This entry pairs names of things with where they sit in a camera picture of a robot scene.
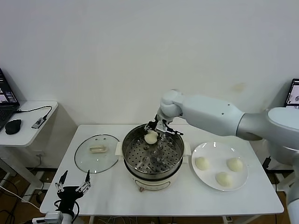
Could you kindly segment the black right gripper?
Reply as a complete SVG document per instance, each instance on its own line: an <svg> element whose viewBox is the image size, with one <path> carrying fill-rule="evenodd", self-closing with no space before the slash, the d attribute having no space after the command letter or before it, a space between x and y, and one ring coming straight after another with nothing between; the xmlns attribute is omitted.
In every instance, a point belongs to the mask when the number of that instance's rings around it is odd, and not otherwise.
<svg viewBox="0 0 299 224"><path fill-rule="evenodd" d="M164 114L156 114L155 121L149 121L144 130L148 131L157 131L158 140L166 141L166 134L163 131L173 131L169 124L173 121L173 117L168 117Z"/></svg>

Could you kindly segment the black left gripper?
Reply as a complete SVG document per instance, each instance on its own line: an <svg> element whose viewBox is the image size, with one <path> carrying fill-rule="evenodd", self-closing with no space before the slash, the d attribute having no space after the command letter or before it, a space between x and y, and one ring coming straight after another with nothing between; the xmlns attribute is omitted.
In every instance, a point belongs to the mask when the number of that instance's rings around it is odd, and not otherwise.
<svg viewBox="0 0 299 224"><path fill-rule="evenodd" d="M55 183L58 192L57 196L60 199L60 204L57 209L58 211L73 211L76 200L82 198L84 195L83 193L86 193L91 187L90 170L88 170L84 182L79 187L64 187L67 173L68 171L66 170L64 174L60 177L59 181Z"/></svg>

